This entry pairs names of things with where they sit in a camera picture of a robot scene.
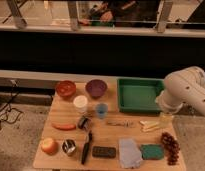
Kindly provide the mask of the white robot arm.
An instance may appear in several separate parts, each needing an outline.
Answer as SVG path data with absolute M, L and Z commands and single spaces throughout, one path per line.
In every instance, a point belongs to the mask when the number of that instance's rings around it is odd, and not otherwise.
M 164 128 L 172 122 L 184 103 L 192 106 L 205 116 L 205 71 L 197 66 L 188 67 L 168 74 L 164 80 L 164 89 L 155 102 L 161 113 L 159 126 Z

